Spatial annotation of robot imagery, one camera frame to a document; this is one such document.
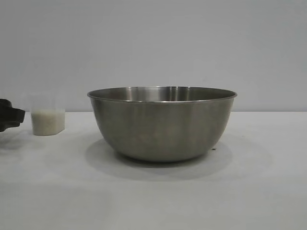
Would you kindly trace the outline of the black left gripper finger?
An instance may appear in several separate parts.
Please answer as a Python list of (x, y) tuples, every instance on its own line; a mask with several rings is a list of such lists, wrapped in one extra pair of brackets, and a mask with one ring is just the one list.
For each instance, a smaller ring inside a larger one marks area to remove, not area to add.
[(19, 127), (24, 122), (25, 110), (13, 108), (7, 99), (0, 100), (0, 132)]

